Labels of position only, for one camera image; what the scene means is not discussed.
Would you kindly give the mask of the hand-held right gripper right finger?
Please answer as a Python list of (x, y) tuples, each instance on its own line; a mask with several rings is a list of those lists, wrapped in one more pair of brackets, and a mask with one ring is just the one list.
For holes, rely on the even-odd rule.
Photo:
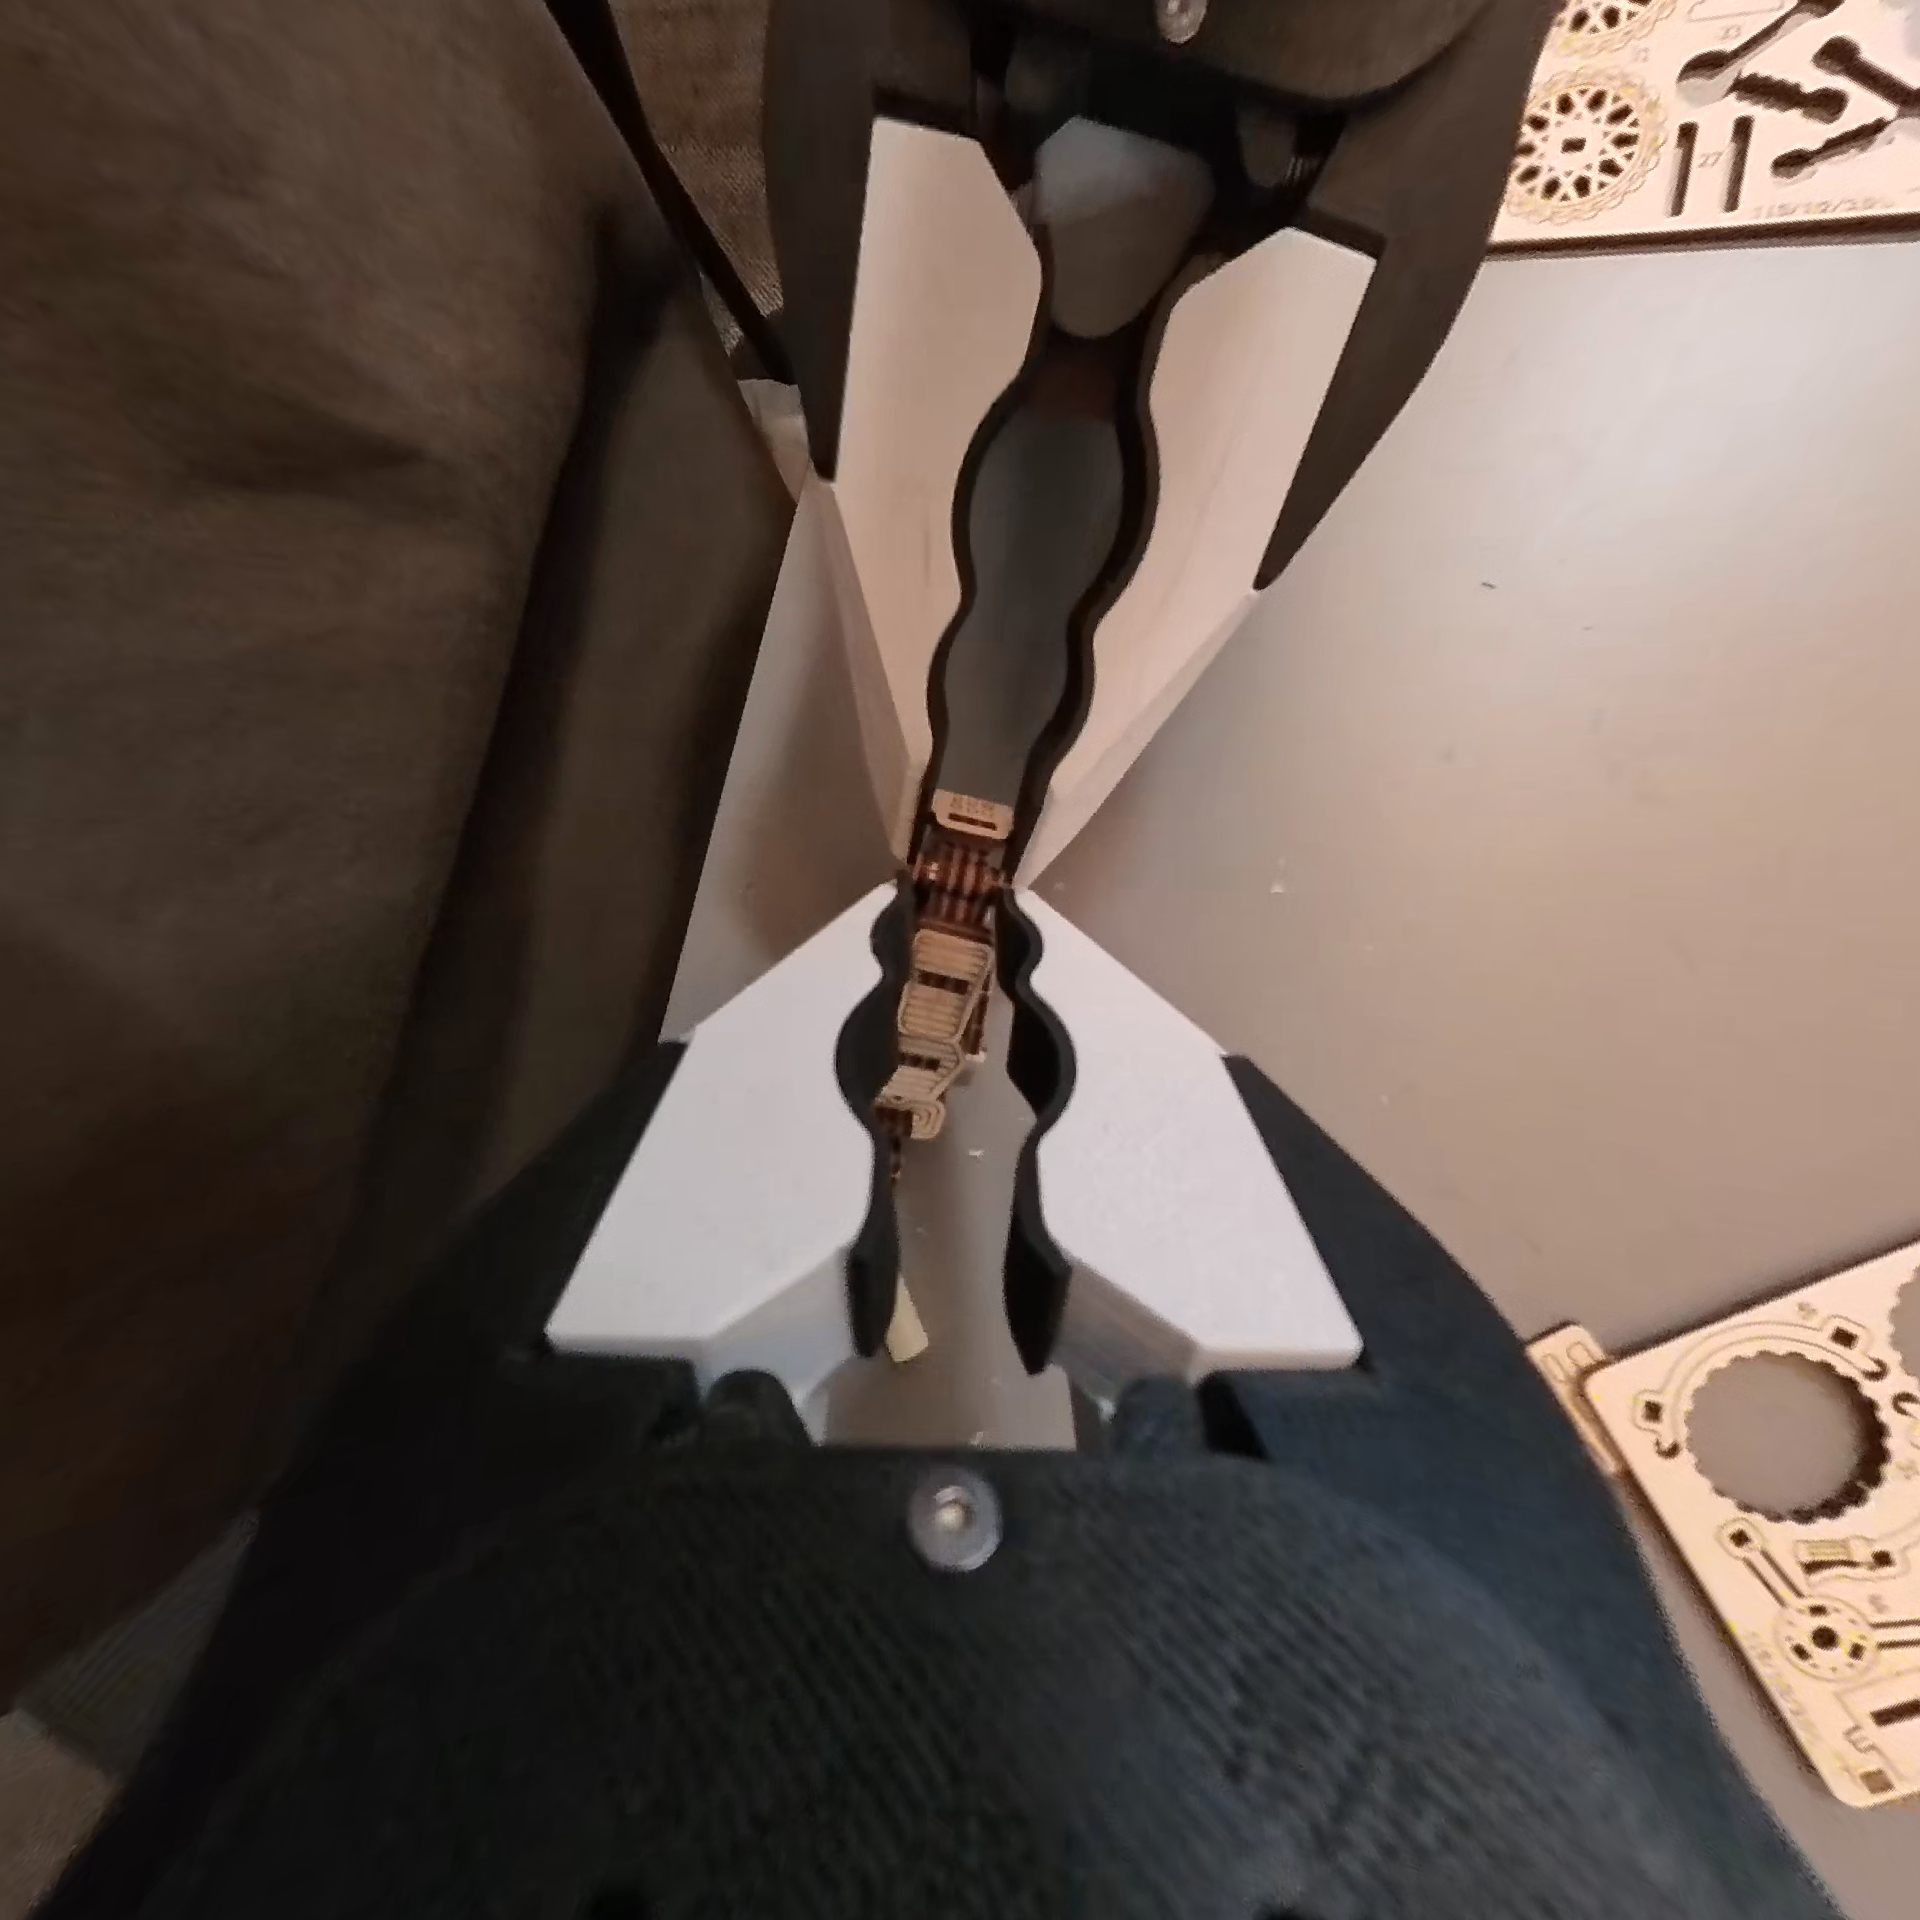
[(1019, 1145), (1001, 1306), (1026, 1370), (1346, 1370), (1362, 1334), (1226, 1047), (1032, 892), (1000, 919)]

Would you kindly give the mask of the person's olive shirt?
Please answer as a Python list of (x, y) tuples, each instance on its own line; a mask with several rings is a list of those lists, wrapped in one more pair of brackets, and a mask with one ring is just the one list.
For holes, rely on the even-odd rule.
[(790, 526), (610, 3), (3, 3), (3, 1705), (648, 1043)]

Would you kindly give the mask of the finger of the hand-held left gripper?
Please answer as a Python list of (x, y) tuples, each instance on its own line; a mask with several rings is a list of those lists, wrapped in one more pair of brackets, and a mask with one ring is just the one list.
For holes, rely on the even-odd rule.
[(984, 145), (877, 116), (838, 442), (813, 493), (896, 859), (907, 859), (934, 755), (930, 665), (964, 608), (964, 468), (1029, 359), (1037, 308), (1037, 242)]
[(1258, 604), (1258, 571), (1374, 262), (1283, 227), (1171, 299), (1146, 382), (1154, 510), (1091, 634), (1091, 713), (1019, 859), (1032, 886)]

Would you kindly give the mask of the wooden puzzle sheet round holes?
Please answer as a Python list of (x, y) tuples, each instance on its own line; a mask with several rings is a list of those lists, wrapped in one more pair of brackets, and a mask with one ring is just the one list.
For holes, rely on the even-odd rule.
[[(1819, 1784), (1916, 1800), (1916, 1245), (1734, 1310), (1571, 1381), (1592, 1448), (1667, 1535)], [(1714, 1486), (1693, 1418), (1742, 1360), (1804, 1360), (1860, 1423), (1860, 1464), (1779, 1516)]]

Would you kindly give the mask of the wooden puzzle sheet with wheels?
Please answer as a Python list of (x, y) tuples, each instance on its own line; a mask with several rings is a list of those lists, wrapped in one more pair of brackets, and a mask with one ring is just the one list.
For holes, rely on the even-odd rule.
[(1562, 3), (1493, 250), (1916, 227), (1916, 3)]

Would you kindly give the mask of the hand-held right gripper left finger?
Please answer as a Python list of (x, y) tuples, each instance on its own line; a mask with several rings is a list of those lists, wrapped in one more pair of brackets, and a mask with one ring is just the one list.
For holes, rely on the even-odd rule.
[(850, 1261), (876, 1196), (876, 1135), (838, 1040), (881, 986), (876, 886), (680, 1043), (610, 1200), (547, 1316), (569, 1356), (686, 1366), (846, 1366)]

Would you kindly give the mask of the grey desk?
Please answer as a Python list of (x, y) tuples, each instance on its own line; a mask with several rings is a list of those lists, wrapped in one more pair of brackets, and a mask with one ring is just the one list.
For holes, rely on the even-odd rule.
[(1037, 892), (1526, 1337), (1916, 1237), (1916, 238), (1493, 262)]

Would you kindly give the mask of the small wooden puzzle model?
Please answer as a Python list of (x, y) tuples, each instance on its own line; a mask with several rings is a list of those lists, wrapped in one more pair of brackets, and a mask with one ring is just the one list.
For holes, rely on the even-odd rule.
[(890, 1175), (907, 1145), (946, 1123), (946, 1098), (984, 1061), (1000, 967), (1000, 919), (1011, 892), (1017, 810), (965, 791), (925, 795), (904, 865), (904, 981), (896, 1012), (896, 1067), (876, 1093)]

